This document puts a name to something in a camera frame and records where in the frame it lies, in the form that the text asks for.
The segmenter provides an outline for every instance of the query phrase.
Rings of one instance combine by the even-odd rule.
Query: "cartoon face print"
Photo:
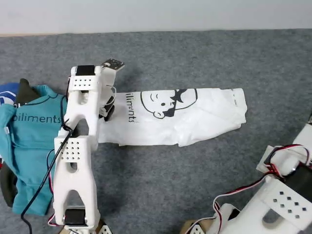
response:
[[[141,92],[141,102],[144,108],[159,119],[174,116],[176,110],[185,109],[193,105],[196,100],[196,89]]]

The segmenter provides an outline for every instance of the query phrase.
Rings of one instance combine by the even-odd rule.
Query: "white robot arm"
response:
[[[265,183],[242,211],[231,204],[221,207],[214,200],[216,211],[210,227],[201,228],[199,220],[185,233],[190,234],[297,234],[312,222],[312,125],[307,123],[293,145],[268,146],[257,170],[265,173],[262,179],[250,186],[241,187],[221,196],[239,193]],[[273,223],[264,221],[270,210],[278,214]]]
[[[89,134],[68,138],[60,151],[54,173],[53,208],[56,223],[64,225],[72,233],[95,234],[99,224],[91,152],[98,148],[99,115],[107,118],[113,111],[114,97],[111,87],[117,71],[123,66],[123,62],[109,59],[102,66],[84,65],[71,69],[64,121],[70,129],[75,129],[80,120],[86,119]],[[59,150],[67,134],[61,128],[54,140],[55,152]],[[67,206],[66,200],[71,190],[78,192],[84,203],[83,207]]]

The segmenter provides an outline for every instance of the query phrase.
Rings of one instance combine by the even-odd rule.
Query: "black cable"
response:
[[[45,176],[43,177],[43,180],[40,184],[40,186],[38,187],[37,191],[35,192],[35,194],[33,195],[33,197],[31,198],[31,200],[28,202],[28,204],[26,205],[25,209],[23,210],[23,212],[20,214],[20,218],[24,221],[24,223],[27,224],[28,228],[29,228],[29,234],[32,234],[33,233],[33,230],[32,230],[32,226],[31,224],[28,222],[27,219],[25,219],[24,215],[26,214],[26,212],[28,211],[29,207],[34,203],[35,199],[37,198],[38,194],[40,193],[41,189],[43,188],[48,176],[49,176],[49,173],[51,172],[56,160],[57,160],[57,157],[58,155],[60,154],[62,148],[64,147],[64,145],[67,143],[69,137],[72,135],[73,133],[73,130],[66,125],[66,122],[68,120],[66,120],[64,122],[64,116],[63,116],[63,100],[64,100],[65,96],[62,97],[61,101],[60,101],[60,113],[61,113],[61,127],[68,131],[68,134],[67,136],[65,137],[64,141],[61,143],[60,147],[58,148],[58,151],[56,152],[56,154],[54,155],[54,158],[52,159],[52,162],[45,174]]]
[[[77,232],[75,232],[73,229],[69,229],[71,232],[75,233],[75,234],[79,234]]]
[[[49,169],[49,156],[54,151],[54,149],[50,150],[50,152],[47,155],[47,170]]]

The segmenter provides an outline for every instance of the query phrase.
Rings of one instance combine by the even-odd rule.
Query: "folded shirt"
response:
[[[35,91],[40,97],[23,106],[0,106],[0,154],[18,178],[18,193],[13,203],[13,212],[18,214],[33,197],[47,171],[46,156],[54,149],[54,138],[61,126],[61,100],[64,113],[67,106],[62,95],[46,85],[36,86]],[[46,182],[27,213],[45,215],[51,199]]]
[[[100,121],[99,143],[186,146],[246,122],[242,89],[177,89],[117,93],[115,111]]]

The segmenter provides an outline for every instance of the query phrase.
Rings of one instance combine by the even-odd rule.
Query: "dark gray fabric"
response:
[[[38,92],[29,86],[28,80],[26,80],[24,78],[20,79],[19,91],[16,95],[15,103],[19,103],[21,105],[24,105],[25,103],[33,101],[39,97],[40,97],[40,95],[38,94]]]
[[[243,88],[249,110],[239,130],[183,148],[100,144],[93,155],[98,207],[113,232],[172,234],[186,219],[211,216],[216,195],[259,178],[255,167],[267,145],[293,141],[311,112],[311,54],[312,30],[0,38],[0,80],[23,77],[65,94],[72,66],[116,58],[126,63],[118,92]],[[220,203],[242,208],[252,194]],[[47,217],[27,218],[36,234],[57,232]],[[28,233],[3,199],[0,230]]]

